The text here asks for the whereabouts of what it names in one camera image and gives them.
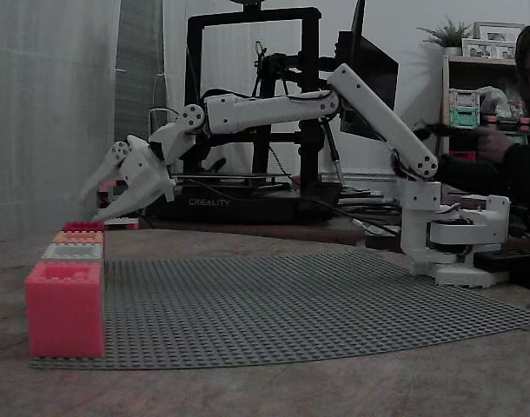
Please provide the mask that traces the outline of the person hand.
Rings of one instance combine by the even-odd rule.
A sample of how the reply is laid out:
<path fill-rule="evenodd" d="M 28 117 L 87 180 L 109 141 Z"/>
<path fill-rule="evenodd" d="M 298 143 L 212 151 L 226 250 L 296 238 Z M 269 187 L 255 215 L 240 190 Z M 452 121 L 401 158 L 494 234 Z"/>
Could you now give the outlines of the person hand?
<path fill-rule="evenodd" d="M 514 146 L 514 141 L 497 129 L 479 126 L 473 132 L 478 136 L 478 155 L 484 160 L 502 163 L 506 152 Z"/>

